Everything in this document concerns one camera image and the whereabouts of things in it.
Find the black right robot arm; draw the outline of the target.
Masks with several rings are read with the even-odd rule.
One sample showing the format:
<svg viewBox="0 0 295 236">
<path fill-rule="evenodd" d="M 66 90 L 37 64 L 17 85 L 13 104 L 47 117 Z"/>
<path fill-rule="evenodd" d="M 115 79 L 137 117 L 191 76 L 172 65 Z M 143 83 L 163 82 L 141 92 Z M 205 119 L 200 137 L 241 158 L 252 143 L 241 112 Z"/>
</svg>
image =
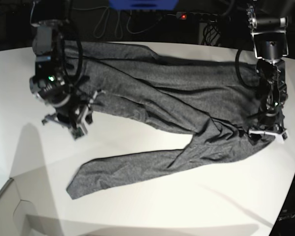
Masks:
<svg viewBox="0 0 295 236">
<path fill-rule="evenodd" d="M 55 109 L 42 124 L 53 122 L 67 128 L 74 140 L 88 134 L 92 124 L 92 105 L 99 91 L 88 94 L 80 86 L 89 77 L 82 75 L 83 48 L 76 26 L 70 19 L 72 1 L 34 0 L 29 23 L 36 28 L 32 49 L 35 54 L 35 73 L 29 80 L 32 95 Z M 76 66 L 66 61 L 65 35 L 73 34 L 77 45 Z"/>
</svg>

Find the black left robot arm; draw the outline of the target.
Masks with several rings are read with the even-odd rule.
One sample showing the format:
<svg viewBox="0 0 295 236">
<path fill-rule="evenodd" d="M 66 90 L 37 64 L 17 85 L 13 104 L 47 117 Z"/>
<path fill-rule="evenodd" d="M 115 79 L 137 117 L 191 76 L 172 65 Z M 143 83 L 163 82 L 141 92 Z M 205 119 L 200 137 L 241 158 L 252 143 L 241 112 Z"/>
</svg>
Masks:
<svg viewBox="0 0 295 236">
<path fill-rule="evenodd" d="M 286 65 L 283 60 L 289 54 L 286 30 L 288 27 L 288 9 L 286 0 L 250 0 L 246 14 L 254 55 L 258 60 L 256 74 L 259 83 L 256 86 L 244 82 L 240 69 L 241 49 L 236 53 L 235 68 L 239 82 L 248 89 L 254 89 L 260 98 L 258 112 L 248 120 L 248 136 L 258 140 L 264 136 L 273 136 L 279 143 L 288 137 L 284 127 L 283 107 L 288 99 L 286 84 Z"/>
</svg>

